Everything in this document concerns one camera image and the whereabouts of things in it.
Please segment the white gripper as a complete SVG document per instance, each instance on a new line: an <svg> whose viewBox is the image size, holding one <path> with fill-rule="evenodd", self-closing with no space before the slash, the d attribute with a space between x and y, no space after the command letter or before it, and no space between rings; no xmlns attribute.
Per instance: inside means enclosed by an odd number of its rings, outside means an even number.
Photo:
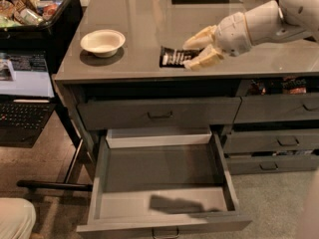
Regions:
<svg viewBox="0 0 319 239"><path fill-rule="evenodd" d="M204 49L195 58L184 61L184 67L198 71L220 64L224 56L218 49L209 45L214 41L221 50L233 57L249 52L252 44L245 15L237 12L227 16L217 26L207 26L186 40L182 45L185 50Z"/></svg>

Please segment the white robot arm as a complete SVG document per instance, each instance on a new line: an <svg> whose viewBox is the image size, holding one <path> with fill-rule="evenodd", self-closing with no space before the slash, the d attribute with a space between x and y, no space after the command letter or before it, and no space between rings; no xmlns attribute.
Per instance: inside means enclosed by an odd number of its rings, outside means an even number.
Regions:
<svg viewBox="0 0 319 239"><path fill-rule="evenodd" d="M309 36L319 40L319 0L271 0L197 32L182 47L199 54L183 65L200 70L219 64L225 55L237 57L263 43L286 43Z"/></svg>

